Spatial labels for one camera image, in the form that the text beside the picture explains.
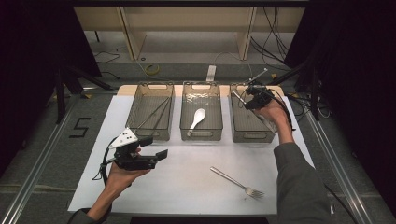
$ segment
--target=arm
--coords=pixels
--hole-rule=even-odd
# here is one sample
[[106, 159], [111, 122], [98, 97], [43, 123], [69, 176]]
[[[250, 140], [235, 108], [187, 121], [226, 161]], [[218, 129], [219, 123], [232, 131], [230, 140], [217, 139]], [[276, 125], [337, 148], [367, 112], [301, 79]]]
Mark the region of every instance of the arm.
[[111, 210], [111, 204], [121, 193], [139, 176], [150, 170], [126, 171], [112, 163], [110, 174], [105, 188], [93, 204], [91, 209], [78, 210], [69, 220], [69, 223], [102, 223]]
[[276, 102], [256, 110], [275, 123], [280, 145], [275, 148], [279, 223], [330, 223], [327, 191], [316, 170], [294, 143], [285, 111]]

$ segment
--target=spoon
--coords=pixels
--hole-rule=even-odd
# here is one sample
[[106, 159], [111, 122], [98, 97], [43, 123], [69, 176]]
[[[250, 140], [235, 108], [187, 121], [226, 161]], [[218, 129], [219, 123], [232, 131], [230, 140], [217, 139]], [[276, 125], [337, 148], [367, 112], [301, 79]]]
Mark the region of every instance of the spoon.
[[197, 125], [199, 122], [201, 122], [206, 115], [206, 111], [202, 108], [197, 109], [194, 114], [194, 122], [192, 123], [189, 131], [187, 132], [187, 136], [191, 137], [192, 135], [192, 130], [195, 128], [195, 125]]

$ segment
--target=metal mesh bin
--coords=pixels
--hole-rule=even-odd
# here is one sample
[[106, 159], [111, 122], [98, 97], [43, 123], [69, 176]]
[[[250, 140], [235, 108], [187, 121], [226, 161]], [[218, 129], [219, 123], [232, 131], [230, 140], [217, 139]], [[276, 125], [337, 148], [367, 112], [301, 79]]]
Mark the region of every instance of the metal mesh bin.
[[173, 83], [140, 82], [134, 95], [127, 126], [137, 136], [168, 141], [171, 134], [175, 91]]
[[[195, 111], [205, 110], [205, 118], [192, 130]], [[219, 141], [223, 129], [220, 88], [218, 82], [183, 83], [180, 131], [183, 141]]]
[[275, 133], [265, 126], [252, 111], [246, 110], [242, 102], [233, 93], [233, 90], [236, 90], [248, 102], [253, 96], [244, 93], [247, 87], [242, 84], [232, 84], [230, 86], [229, 100], [233, 141], [235, 143], [271, 143]]

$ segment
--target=silver fork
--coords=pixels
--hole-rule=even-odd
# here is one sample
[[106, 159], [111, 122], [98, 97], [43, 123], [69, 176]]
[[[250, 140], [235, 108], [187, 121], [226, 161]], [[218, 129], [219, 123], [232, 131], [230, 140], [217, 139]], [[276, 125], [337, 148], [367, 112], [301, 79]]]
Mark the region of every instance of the silver fork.
[[222, 177], [224, 177], [224, 178], [230, 180], [231, 182], [235, 183], [235, 185], [237, 185], [237, 186], [241, 187], [242, 189], [244, 189], [244, 190], [245, 190], [245, 193], [246, 193], [248, 196], [250, 196], [250, 197], [253, 197], [253, 198], [262, 198], [262, 196], [264, 195], [264, 193], [261, 192], [261, 191], [258, 191], [258, 190], [255, 190], [255, 189], [253, 189], [253, 188], [245, 187], [245, 186], [241, 185], [238, 181], [236, 181], [236, 180], [230, 178], [228, 175], [224, 174], [222, 171], [218, 170], [217, 168], [215, 168], [215, 167], [213, 167], [213, 166], [210, 167], [210, 170], [213, 171], [213, 172], [215, 172], [216, 174], [221, 175]]

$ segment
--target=white table surface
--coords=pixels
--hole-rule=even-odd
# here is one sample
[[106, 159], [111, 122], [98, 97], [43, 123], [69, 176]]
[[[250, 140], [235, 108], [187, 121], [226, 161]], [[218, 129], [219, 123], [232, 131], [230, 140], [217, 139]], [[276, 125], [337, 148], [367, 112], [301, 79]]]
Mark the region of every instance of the white table surface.
[[[104, 188], [103, 180], [93, 181], [106, 147], [125, 129], [133, 96], [114, 96], [102, 128], [93, 146], [84, 173], [68, 211], [91, 207]], [[307, 161], [313, 166], [290, 103], [283, 98], [291, 113], [293, 136]], [[180, 137], [181, 97], [176, 97], [171, 139], [142, 147], [142, 155], [154, 155], [168, 149], [168, 157], [154, 170], [141, 176], [113, 203], [112, 212], [133, 216], [172, 217], [260, 217], [276, 214], [276, 161], [273, 143], [234, 143], [229, 101], [221, 97], [223, 131], [220, 141], [191, 142]], [[241, 184], [265, 193], [253, 199], [235, 184], [209, 170], [215, 166]]]

